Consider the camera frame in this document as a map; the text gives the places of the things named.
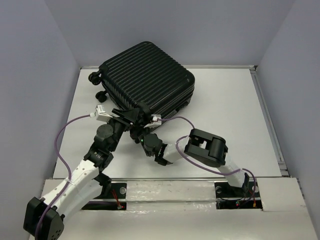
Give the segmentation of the black ribbed hard-shell suitcase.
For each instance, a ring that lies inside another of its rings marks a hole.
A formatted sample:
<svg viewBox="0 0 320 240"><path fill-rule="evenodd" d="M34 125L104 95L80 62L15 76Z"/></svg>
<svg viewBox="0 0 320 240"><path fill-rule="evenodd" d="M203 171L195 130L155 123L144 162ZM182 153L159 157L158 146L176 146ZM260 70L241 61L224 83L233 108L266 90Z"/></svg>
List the black ribbed hard-shell suitcase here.
<svg viewBox="0 0 320 240"><path fill-rule="evenodd" d="M121 110L140 108L140 124L152 114L171 118L191 101L194 75L150 41L140 42L104 61L88 76L102 85Z"/></svg>

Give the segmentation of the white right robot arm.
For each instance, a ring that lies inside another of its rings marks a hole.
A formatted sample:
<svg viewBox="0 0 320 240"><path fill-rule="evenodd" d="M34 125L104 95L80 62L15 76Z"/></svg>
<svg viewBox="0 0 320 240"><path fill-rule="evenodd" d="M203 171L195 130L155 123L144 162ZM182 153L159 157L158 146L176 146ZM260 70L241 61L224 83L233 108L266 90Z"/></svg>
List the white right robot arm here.
<svg viewBox="0 0 320 240"><path fill-rule="evenodd" d="M235 196L242 196L249 189L249 176L228 156L226 140L209 132L193 128L189 135L176 143L166 144L155 133L144 130L132 138L140 143L145 154L162 166L184 158L196 167L224 176Z"/></svg>

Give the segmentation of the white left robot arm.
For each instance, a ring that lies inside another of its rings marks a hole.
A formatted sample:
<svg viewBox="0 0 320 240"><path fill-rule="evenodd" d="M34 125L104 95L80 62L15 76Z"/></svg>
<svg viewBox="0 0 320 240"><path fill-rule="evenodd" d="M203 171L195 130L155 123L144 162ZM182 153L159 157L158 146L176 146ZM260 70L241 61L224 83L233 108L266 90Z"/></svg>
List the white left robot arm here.
<svg viewBox="0 0 320 240"><path fill-rule="evenodd" d="M111 179L103 173L113 160L124 132L143 119L138 107L129 110L113 109L107 114L100 106L89 117L102 121L88 152L67 177L43 197L33 197L26 206L23 229L36 240L57 240L65 222L90 200L110 194Z"/></svg>

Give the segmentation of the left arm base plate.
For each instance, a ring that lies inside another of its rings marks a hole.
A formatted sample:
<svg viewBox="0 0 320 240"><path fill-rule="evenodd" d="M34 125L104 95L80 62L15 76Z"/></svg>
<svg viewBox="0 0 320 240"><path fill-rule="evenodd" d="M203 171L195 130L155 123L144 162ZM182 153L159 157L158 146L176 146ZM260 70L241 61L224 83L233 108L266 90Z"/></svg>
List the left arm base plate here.
<svg viewBox="0 0 320 240"><path fill-rule="evenodd" d="M84 211L125 211L127 209L127 183L113 182L101 194L82 207Z"/></svg>

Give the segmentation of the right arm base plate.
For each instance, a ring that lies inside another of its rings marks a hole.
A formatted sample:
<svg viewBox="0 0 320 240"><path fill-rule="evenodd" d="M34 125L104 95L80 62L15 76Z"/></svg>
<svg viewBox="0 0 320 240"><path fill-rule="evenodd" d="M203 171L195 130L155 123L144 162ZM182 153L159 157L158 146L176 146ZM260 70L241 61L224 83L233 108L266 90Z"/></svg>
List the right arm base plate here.
<svg viewBox="0 0 320 240"><path fill-rule="evenodd" d="M236 192L227 182L215 182L216 208L218 210L263 209L258 184L249 182L247 193Z"/></svg>

